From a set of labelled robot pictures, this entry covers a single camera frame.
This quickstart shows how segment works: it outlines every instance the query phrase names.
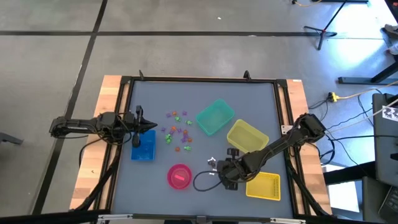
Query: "white cable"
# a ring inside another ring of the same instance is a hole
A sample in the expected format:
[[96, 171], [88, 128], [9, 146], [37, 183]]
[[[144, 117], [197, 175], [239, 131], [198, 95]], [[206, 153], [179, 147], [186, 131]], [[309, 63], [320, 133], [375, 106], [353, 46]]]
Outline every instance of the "white cable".
[[[394, 103], [397, 103], [397, 102], [398, 102], [398, 99], [394, 100], [392, 103], [390, 103], [390, 104], [387, 105], [387, 106], [391, 106], [391, 105], [393, 105]], [[371, 118], [371, 117], [375, 116], [376, 114], [382, 112], [383, 110], [384, 110], [384, 108], [381, 108], [381, 110], [375, 112], [375, 113], [372, 114], [371, 116], [368, 116], [368, 117], [366, 117], [366, 118], [364, 118], [364, 119], [362, 119], [362, 120], [360, 120], [360, 121], [358, 121], [358, 122], [355, 122], [355, 123], [353, 123], [353, 124], [350, 124], [350, 125], [344, 126], [344, 127], [342, 127], [342, 128], [338, 128], [338, 129], [336, 129], [336, 130], [330, 131], [329, 133], [334, 133], [334, 132], [336, 132], [336, 131], [340, 131], [340, 130], [342, 130], [342, 129], [351, 127], [352, 125], [358, 124], [358, 123], [360, 123], [360, 122], [362, 122], [362, 121], [367, 120], [368, 118]]]

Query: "table leg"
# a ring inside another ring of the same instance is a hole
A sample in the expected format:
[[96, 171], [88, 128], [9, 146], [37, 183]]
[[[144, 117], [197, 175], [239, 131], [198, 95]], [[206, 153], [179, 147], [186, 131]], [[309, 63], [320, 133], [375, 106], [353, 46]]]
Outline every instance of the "table leg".
[[13, 144], [22, 144], [23, 140], [15, 138], [9, 134], [0, 133], [0, 142], [11, 142]]
[[394, 62], [386, 69], [378, 73], [372, 78], [359, 78], [359, 77], [338, 77], [340, 84], [363, 84], [363, 85], [387, 85], [392, 82], [398, 81], [398, 78], [388, 78], [395, 72], [398, 72], [398, 62]]
[[323, 173], [326, 185], [359, 180], [364, 176], [376, 179], [376, 163], [374, 161]]

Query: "blue plastic container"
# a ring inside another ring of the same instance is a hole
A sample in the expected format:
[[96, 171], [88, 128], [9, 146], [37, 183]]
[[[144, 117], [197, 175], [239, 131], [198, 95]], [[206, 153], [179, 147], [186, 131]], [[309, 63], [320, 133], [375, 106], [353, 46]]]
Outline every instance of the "blue plastic container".
[[131, 148], [131, 160], [152, 161], [155, 159], [156, 131], [149, 130], [139, 135], [141, 144], [139, 147]]
[[218, 99], [211, 106], [200, 112], [196, 119], [202, 130], [208, 136], [211, 136], [226, 125], [234, 115], [234, 110], [223, 99]]

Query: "gray tabletop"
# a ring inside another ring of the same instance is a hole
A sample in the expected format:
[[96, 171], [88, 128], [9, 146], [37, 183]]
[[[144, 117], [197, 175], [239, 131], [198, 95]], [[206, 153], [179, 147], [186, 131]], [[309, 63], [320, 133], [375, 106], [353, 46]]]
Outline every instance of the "gray tabletop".
[[[373, 94], [373, 113], [387, 106], [385, 96]], [[398, 133], [398, 122], [382, 117], [379, 113], [373, 117], [375, 135], [391, 135]], [[376, 177], [385, 184], [398, 187], [398, 161], [390, 158], [390, 155], [398, 152], [397, 139], [374, 138], [374, 150], [376, 160]]]
[[[217, 133], [207, 136], [196, 124], [195, 116], [217, 99], [224, 99], [234, 109], [234, 118]], [[246, 196], [246, 184], [237, 191], [225, 190], [222, 185], [208, 192], [197, 192], [192, 185], [175, 190], [167, 183], [167, 172], [175, 164], [186, 164], [195, 176], [211, 170], [207, 160], [224, 160], [231, 147], [226, 135], [237, 119], [243, 119], [264, 134], [270, 142], [280, 138], [275, 108], [274, 90], [269, 83], [182, 83], [134, 82], [131, 109], [136, 105], [144, 109], [144, 117], [156, 122], [156, 152], [154, 161], [132, 161], [131, 143], [123, 147], [113, 201], [113, 214], [142, 213], [163, 215], [213, 215], [229, 217], [282, 217], [292, 218], [289, 187], [283, 154], [278, 154], [262, 168], [264, 172], [280, 175], [281, 200], [272, 201]], [[166, 118], [166, 113], [182, 111], [183, 122], [192, 120], [191, 126]], [[188, 130], [193, 142], [180, 142], [182, 134], [174, 134], [167, 145], [162, 127], [172, 125]], [[183, 147], [192, 147], [190, 152]], [[216, 184], [216, 176], [203, 174], [197, 187], [205, 189]]]

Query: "yellow bin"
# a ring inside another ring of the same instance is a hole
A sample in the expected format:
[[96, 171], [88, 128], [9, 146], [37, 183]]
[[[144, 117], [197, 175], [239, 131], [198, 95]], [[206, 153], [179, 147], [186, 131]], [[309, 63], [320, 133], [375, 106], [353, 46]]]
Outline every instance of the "yellow bin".
[[231, 145], [244, 153], [261, 150], [269, 141], [268, 136], [242, 119], [235, 122], [226, 138]]
[[246, 183], [246, 196], [280, 201], [280, 177], [278, 174], [260, 172]]

